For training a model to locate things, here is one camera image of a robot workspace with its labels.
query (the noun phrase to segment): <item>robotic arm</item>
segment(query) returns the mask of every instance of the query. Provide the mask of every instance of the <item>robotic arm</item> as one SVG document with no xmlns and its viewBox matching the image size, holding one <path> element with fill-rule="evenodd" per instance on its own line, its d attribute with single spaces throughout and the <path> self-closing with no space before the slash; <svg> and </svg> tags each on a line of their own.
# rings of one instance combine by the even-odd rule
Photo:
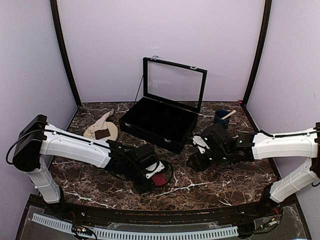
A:
<svg viewBox="0 0 320 240">
<path fill-rule="evenodd" d="M 165 162 L 159 161 L 148 144 L 134 148 L 111 140 L 89 139 L 47 123 L 44 115 L 38 115 L 30 122 L 14 145 L 12 164 L 28 175 L 48 204 L 59 203 L 63 193 L 53 180 L 44 155 L 74 159 L 103 168 L 113 175 L 124 175 L 138 193 L 156 186 L 154 174 L 166 169 Z"/>
<path fill-rule="evenodd" d="M 282 134 L 241 134 L 231 137 L 219 124 L 206 128 L 192 138 L 199 152 L 192 154 L 187 165 L 196 172 L 222 163 L 253 162 L 275 157 L 307 157 L 295 171 L 263 190 L 258 204 L 259 213 L 267 213 L 287 197 L 320 180 L 320 122 L 315 128 Z"/>
</svg>

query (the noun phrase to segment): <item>marble surface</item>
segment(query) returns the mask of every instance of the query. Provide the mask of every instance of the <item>marble surface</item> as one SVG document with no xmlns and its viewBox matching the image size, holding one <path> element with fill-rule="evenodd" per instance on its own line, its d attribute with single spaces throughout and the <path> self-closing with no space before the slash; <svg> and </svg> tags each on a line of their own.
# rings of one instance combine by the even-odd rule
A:
<svg viewBox="0 0 320 240">
<path fill-rule="evenodd" d="M 85 103 L 78 110 L 68 131 L 83 135 L 90 125 L 112 109 L 115 112 L 108 121 L 119 127 L 119 118 L 132 106 L 130 102 Z M 215 111 L 219 109 L 237 110 L 228 128 L 233 136 L 253 131 L 238 103 L 203 102 L 194 133 L 199 134 L 212 124 Z M 125 132 L 119 133 L 117 141 L 135 147 L 146 143 Z M 103 169 L 75 160 L 55 157 L 50 172 L 62 187 L 67 202 L 143 211 L 198 210 L 252 203 L 259 200 L 267 184 L 276 181 L 267 159 L 241 162 L 233 165 L 233 170 L 211 167 L 203 172 L 194 172 L 186 165 L 189 155 L 197 151 L 192 145 L 187 144 L 180 155 L 153 147 L 160 160 L 167 160 L 173 165 L 174 176 L 166 187 L 142 195 L 135 193 L 130 182 L 123 182 Z"/>
</svg>

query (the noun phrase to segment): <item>lid frame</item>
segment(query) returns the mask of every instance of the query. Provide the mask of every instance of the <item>lid frame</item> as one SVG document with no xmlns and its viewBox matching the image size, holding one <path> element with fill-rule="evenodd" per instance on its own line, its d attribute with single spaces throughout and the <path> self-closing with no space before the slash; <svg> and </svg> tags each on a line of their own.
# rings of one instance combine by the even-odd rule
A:
<svg viewBox="0 0 320 240">
<path fill-rule="evenodd" d="M 167 99 L 165 97 L 157 96 L 154 94 L 151 94 L 148 92 L 148 62 L 153 62 L 153 63 L 158 63 L 158 64 L 164 64 L 164 65 L 169 65 L 173 67 L 178 67 L 182 69 L 187 69 L 189 71 L 195 71 L 202 73 L 202 81 L 201 81 L 201 87 L 200 87 L 200 93 L 199 93 L 199 100 L 198 100 L 198 105 L 197 107 L 189 106 L 174 100 Z M 189 111 L 192 111 L 194 113 L 200 113 L 201 109 L 201 104 L 204 96 L 204 91 L 205 91 L 205 84 L 206 84 L 206 79 L 207 79 L 207 70 L 201 69 L 201 68 L 196 68 L 194 66 L 188 66 L 176 62 L 171 62 L 171 61 L 165 61 L 165 60 L 159 60 L 156 58 L 150 58 L 150 57 L 144 57 L 143 58 L 143 96 L 154 99 L 166 104 L 173 105 L 178 108 L 186 109 Z"/>
</svg>

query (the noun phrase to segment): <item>open black case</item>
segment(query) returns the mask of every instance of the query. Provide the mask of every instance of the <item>open black case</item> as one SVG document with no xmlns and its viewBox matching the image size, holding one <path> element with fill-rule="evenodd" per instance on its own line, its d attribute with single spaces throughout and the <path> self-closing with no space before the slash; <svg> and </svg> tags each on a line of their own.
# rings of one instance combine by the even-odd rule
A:
<svg viewBox="0 0 320 240">
<path fill-rule="evenodd" d="M 180 154 L 195 129 L 207 70 L 143 58 L 143 98 L 119 120 L 120 129 Z"/>
</svg>

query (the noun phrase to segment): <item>transparent lid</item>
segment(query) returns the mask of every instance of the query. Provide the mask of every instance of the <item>transparent lid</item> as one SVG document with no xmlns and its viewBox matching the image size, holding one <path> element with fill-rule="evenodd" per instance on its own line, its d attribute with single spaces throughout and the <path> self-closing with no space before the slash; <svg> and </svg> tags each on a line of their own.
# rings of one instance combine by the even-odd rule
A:
<svg viewBox="0 0 320 240">
<path fill-rule="evenodd" d="M 145 57 L 143 95 L 198 113 L 206 76 L 204 69 Z"/>
</svg>

